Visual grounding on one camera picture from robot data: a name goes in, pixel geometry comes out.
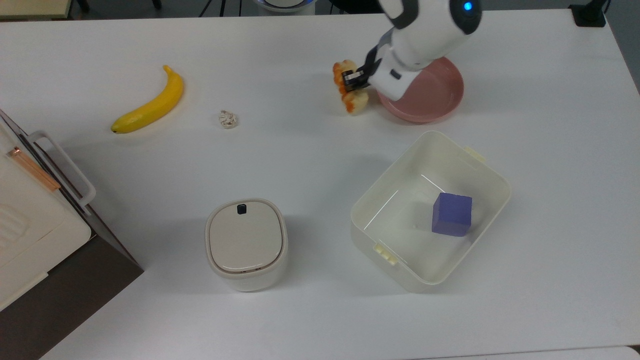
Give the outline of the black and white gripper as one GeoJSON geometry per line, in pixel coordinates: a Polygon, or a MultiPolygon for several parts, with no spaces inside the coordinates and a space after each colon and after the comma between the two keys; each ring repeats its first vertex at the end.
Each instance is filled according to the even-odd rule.
{"type": "Polygon", "coordinates": [[[426,67],[426,59],[410,47],[409,39],[400,30],[392,28],[366,55],[366,64],[368,79],[363,70],[342,72],[343,93],[361,91],[371,85],[389,100],[397,101],[426,67]]]}

